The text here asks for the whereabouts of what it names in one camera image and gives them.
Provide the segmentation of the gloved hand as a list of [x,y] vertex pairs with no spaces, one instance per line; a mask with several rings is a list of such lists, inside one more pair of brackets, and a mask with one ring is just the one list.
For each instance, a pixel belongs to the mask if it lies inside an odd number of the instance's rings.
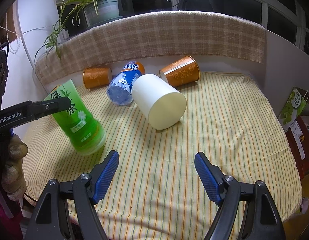
[[22,168],[23,158],[28,153],[28,146],[18,135],[13,135],[8,145],[8,159],[2,174],[2,187],[12,201],[23,197],[27,186]]

